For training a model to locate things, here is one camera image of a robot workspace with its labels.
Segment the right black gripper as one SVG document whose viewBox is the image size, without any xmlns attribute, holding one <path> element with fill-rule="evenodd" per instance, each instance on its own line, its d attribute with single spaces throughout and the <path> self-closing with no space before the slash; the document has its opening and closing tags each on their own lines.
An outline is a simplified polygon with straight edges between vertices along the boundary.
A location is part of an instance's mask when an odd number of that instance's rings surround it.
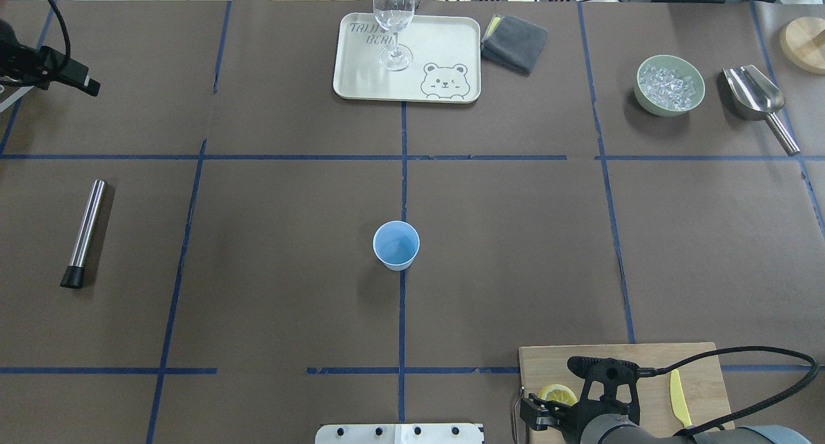
<svg viewBox="0 0 825 444">
<path fill-rule="evenodd" d="M 579 442 L 587 423 L 603 411 L 600 401 L 583 400 L 577 405 L 542 400 L 537 395 L 519 399 L 519 418 L 528 432 L 554 429 L 562 433 L 566 442 Z"/>
</svg>

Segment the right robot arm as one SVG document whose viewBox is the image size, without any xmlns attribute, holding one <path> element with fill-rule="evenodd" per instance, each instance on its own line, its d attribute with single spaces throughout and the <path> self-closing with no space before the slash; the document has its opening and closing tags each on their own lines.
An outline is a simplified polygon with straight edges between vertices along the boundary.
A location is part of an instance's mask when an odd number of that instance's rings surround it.
<svg viewBox="0 0 825 444">
<path fill-rule="evenodd" d="M 533 431 L 556 429 L 566 443 L 810 443 L 799 432 L 780 425 L 735 427 L 724 431 L 701 432 L 693 436 L 651 435 L 625 415 L 602 414 L 590 420 L 581 432 L 563 431 L 560 403 L 543 401 L 530 394 L 519 399 L 519 417 Z"/>
</svg>

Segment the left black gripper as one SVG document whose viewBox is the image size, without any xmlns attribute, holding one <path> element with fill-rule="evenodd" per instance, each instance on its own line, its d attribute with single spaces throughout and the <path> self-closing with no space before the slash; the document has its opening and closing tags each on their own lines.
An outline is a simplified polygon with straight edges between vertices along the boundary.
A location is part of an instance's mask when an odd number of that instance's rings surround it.
<svg viewBox="0 0 825 444">
<path fill-rule="evenodd" d="M 8 22 L 1 21 L 1 74 L 6 88 L 49 89 L 51 82 L 77 88 L 97 97 L 101 84 L 89 77 L 89 69 L 71 57 L 41 46 L 38 50 L 21 44 Z"/>
</svg>

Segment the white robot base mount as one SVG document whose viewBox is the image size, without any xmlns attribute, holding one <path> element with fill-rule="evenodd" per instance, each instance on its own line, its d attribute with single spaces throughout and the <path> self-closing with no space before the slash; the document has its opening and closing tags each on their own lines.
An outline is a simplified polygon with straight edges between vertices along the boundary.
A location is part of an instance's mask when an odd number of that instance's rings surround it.
<svg viewBox="0 0 825 444">
<path fill-rule="evenodd" d="M 474 423 L 330 424 L 318 429 L 315 443 L 484 443 Z"/>
</svg>

